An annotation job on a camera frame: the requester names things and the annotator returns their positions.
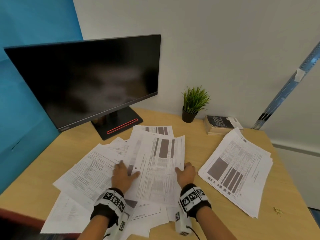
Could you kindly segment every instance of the black wrist strap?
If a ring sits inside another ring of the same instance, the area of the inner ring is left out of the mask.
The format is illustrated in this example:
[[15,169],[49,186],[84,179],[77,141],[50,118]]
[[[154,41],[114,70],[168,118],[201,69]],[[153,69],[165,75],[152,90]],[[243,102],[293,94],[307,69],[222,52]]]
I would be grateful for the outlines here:
[[187,184],[180,193],[179,204],[188,217],[197,219],[197,212],[204,206],[211,209],[211,204],[200,187],[195,184]]
[[109,219],[108,228],[114,224],[118,225],[118,219],[126,206],[123,196],[118,188],[109,188],[104,191],[93,207],[90,220],[96,215],[102,215]]

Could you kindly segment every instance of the desk surface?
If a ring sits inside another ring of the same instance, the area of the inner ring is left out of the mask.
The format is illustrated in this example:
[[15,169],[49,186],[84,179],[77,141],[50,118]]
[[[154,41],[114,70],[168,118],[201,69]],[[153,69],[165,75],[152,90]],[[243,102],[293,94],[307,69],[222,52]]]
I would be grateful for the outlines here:
[[[185,161],[191,162],[196,170],[200,169],[223,138],[207,135],[202,120],[185,123],[178,115],[139,108],[134,110],[143,118],[142,125],[172,125],[176,137],[185,135]],[[129,129],[118,136],[128,139],[131,131]],[[320,230],[267,135],[252,129],[245,129],[243,135],[271,152],[274,162],[263,191],[259,218],[253,219],[246,215],[197,175],[195,184],[209,197],[214,212],[238,240],[319,239]],[[60,193],[52,183],[98,143],[108,144],[115,137],[102,141],[90,122],[61,133],[0,195],[0,208],[45,220]],[[273,207],[282,210],[284,214],[278,216]],[[193,227],[201,239],[206,239],[198,223],[194,221]],[[129,240],[141,238],[131,235]],[[149,238],[185,239],[175,233],[173,222],[153,228]]]

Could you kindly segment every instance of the book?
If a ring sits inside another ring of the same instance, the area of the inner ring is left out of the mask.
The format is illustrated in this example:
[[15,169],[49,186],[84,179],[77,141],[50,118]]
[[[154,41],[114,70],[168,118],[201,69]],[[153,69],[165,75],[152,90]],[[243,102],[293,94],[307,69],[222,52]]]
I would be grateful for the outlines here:
[[236,127],[243,131],[243,127],[235,117],[206,115],[203,124],[208,135],[226,135]]

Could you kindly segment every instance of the monitor stand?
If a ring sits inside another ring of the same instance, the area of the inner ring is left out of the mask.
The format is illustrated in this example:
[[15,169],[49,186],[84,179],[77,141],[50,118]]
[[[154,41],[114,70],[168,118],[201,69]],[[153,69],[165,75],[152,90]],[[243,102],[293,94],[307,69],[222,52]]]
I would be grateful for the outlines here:
[[102,140],[109,139],[142,122],[143,119],[129,106],[91,121]]

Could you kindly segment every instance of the computer monitor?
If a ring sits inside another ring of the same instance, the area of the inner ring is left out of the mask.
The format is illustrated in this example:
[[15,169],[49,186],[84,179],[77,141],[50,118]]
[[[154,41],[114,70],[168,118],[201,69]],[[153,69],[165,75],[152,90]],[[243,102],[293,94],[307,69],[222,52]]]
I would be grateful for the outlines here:
[[59,131],[95,121],[105,140],[141,123],[129,105],[158,94],[160,43],[155,34],[4,50]]

